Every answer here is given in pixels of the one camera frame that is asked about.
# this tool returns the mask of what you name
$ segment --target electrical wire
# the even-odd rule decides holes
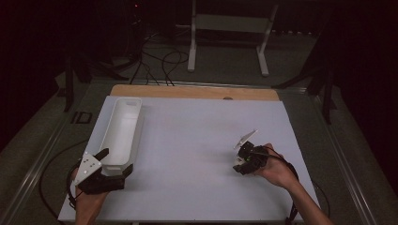
[[[330,203],[329,203],[328,196],[326,195],[325,191],[324,191],[313,179],[311,179],[311,182],[313,182],[313,185],[315,186],[315,188],[318,189],[318,190],[320,190],[321,193],[322,193],[322,195],[324,196],[325,201],[326,201],[326,204],[327,204],[327,206],[328,206],[328,213],[327,213],[327,216],[328,216],[328,218],[330,218]]]
[[[68,175],[67,175],[67,186],[66,186],[66,190],[67,190],[68,197],[69,197],[69,205],[70,205],[70,207],[72,207],[74,210],[76,210],[76,199],[77,199],[77,197],[79,197],[79,195],[82,194],[82,193],[79,193],[78,196],[73,197],[73,194],[72,194],[72,192],[71,192],[71,190],[70,190],[70,185],[71,185],[71,180],[70,180],[70,178],[71,178],[71,176],[72,176],[72,174],[73,174],[73,171],[74,171],[75,169],[79,168],[80,163],[81,163],[81,161],[79,160],[76,164],[74,164],[74,165],[69,169],[69,172],[68,172]]]
[[[40,175],[40,177],[39,177],[39,179],[38,179],[38,194],[40,195],[41,201],[43,202],[44,206],[46,206],[46,208],[49,210],[49,212],[51,213],[51,215],[58,221],[59,224],[62,224],[62,225],[65,225],[65,223],[58,220],[58,215],[55,213],[55,211],[54,211],[54,210],[52,209],[52,207],[48,204],[48,202],[46,201],[46,199],[45,199],[45,197],[44,197],[43,189],[42,189],[43,177],[44,177],[44,174],[46,173],[48,167],[50,166],[50,164],[51,164],[56,158],[58,158],[58,157],[61,156],[63,153],[67,152],[68,150],[73,149],[74,147],[76,147],[76,146],[78,146],[78,145],[80,145],[80,144],[82,144],[82,143],[86,143],[86,142],[88,142],[88,139],[87,139],[87,140],[83,140],[83,141],[81,141],[81,142],[77,142],[77,143],[75,143],[75,144],[73,144],[73,145],[71,145],[71,146],[69,146],[69,147],[67,147],[67,148],[65,148],[65,149],[63,149],[63,150],[61,150],[60,152],[58,152],[55,156],[53,156],[53,157],[47,162],[46,166],[44,167],[44,169],[43,169],[43,171],[42,171],[42,173],[41,173],[41,175]]]
[[[155,33],[155,34],[152,34],[152,35],[150,35],[150,36],[145,38],[145,41],[144,41],[144,43],[141,46],[140,63],[139,63],[138,67],[135,69],[135,71],[133,73],[133,76],[132,76],[132,78],[130,80],[130,84],[132,84],[133,80],[138,75],[138,71],[139,71],[141,65],[143,65],[144,69],[146,70],[146,75],[145,75],[146,76],[146,84],[149,83],[148,76],[150,76],[157,83],[157,85],[160,85],[158,83],[158,81],[155,79],[155,77],[153,76],[153,74],[150,72],[150,66],[143,62],[143,54],[144,54],[144,55],[147,55],[149,57],[152,57],[152,58],[155,58],[155,59],[161,61],[161,69],[162,69],[162,71],[164,73],[164,80],[166,81],[166,84],[169,85],[169,83],[170,83],[172,86],[175,86],[169,75],[170,75],[170,73],[172,71],[174,71],[176,69],[176,67],[179,64],[183,64],[183,63],[187,62],[188,59],[189,59],[189,56],[188,56],[187,53],[181,52],[181,51],[179,51],[179,50],[177,50],[175,48],[171,48],[171,49],[173,49],[173,51],[167,53],[166,55],[164,55],[163,58],[159,58],[159,57],[157,57],[157,56],[155,56],[153,54],[150,54],[148,52],[143,51],[143,49],[145,48],[144,46],[147,44],[147,42],[150,41],[154,36],[157,36],[158,34],[159,33]],[[175,54],[175,53],[178,53],[178,56],[179,56],[179,58],[178,58],[178,60],[176,62],[166,60],[167,57],[169,57],[170,55]],[[166,71],[165,64],[172,64],[173,67],[169,71]]]
[[[267,157],[267,158],[275,158],[275,159],[277,159],[277,160],[283,162],[283,163],[287,166],[287,168],[289,168],[290,171],[291,171],[291,172],[296,176],[296,178],[299,180],[299,175],[298,175],[298,173],[296,172],[295,167],[294,167],[290,162],[286,161],[286,159],[284,159],[284,157],[283,157],[282,155],[280,155],[280,154],[277,153],[273,148],[270,148],[270,147],[268,147],[268,146],[264,146],[264,145],[263,145],[263,146],[261,146],[261,147],[264,148],[265,150],[267,150],[267,149],[271,150],[272,152],[274,152],[275,154],[277,154],[277,156],[273,156],[273,155],[271,155],[269,152],[263,153],[263,152],[258,152],[258,151],[255,151],[255,152],[254,152],[254,151],[251,151],[251,154],[259,155],[259,156],[264,156],[264,157]],[[287,217],[287,218],[285,219],[284,224],[285,224],[285,225],[291,225],[292,222],[293,222],[293,220],[295,219],[296,215],[298,214],[298,212],[299,212],[299,211],[298,211],[298,209],[296,208],[295,203],[293,202],[292,207],[291,207],[291,209],[290,209],[289,217]]]

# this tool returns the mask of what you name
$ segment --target small white object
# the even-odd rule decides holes
[[[243,163],[245,163],[245,160],[243,159],[243,158],[241,158],[241,157],[237,157],[236,159],[235,159],[235,163],[234,163],[234,166],[237,166],[237,165],[242,165]]]
[[[120,97],[115,102],[99,149],[109,148],[109,155],[101,161],[108,175],[121,175],[136,159],[144,122],[141,106],[137,97]]]
[[[100,165],[98,164],[98,160],[91,156],[88,153],[84,153],[82,162],[80,163],[79,166],[79,171],[76,174],[76,177],[74,179],[74,184],[77,186],[80,183],[82,183],[88,176],[93,174],[96,170],[100,168]]]
[[[239,147],[241,147],[246,141],[248,141],[252,135],[254,135],[255,132],[257,132],[258,130],[255,129],[252,132],[246,134],[245,136],[243,136],[242,138],[240,138],[239,142],[237,143],[237,145],[235,145],[234,149],[237,149]]]

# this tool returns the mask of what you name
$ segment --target human arm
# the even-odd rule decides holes
[[[72,177],[74,178],[77,174],[76,169]],[[91,225],[94,224],[96,217],[100,213],[100,209],[105,202],[106,196],[109,192],[101,194],[90,194],[87,195],[76,187],[76,225]]]
[[[293,172],[282,160],[277,159],[282,156],[271,150],[273,149],[272,144],[267,143],[265,147],[269,149],[268,152],[273,157],[269,157],[266,166],[254,172],[254,174],[261,175],[271,184],[286,189],[306,224],[333,224],[314,202]]]

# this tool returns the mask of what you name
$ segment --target human hand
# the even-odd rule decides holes
[[[271,143],[267,143],[265,147],[267,148],[268,153],[273,157],[269,157],[266,166],[258,169],[254,174],[261,175],[271,184],[285,188],[286,190],[290,190],[296,185],[299,185],[298,179],[283,161],[283,156],[278,155],[273,151]]]
[[[72,179],[76,177],[78,169],[72,173]],[[76,187],[76,225],[94,224],[96,217],[100,213],[100,209],[105,202],[106,196],[109,192],[101,194],[85,194],[82,190]]]

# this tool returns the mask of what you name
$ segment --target white paper sheet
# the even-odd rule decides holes
[[[86,151],[99,151],[113,104],[107,97]],[[108,195],[98,219],[137,222],[277,221],[290,212],[288,193],[232,168],[241,136],[258,129],[254,145],[272,143],[296,168],[317,203],[281,101],[142,97],[144,127],[124,190]],[[74,220],[68,199],[59,219]]]

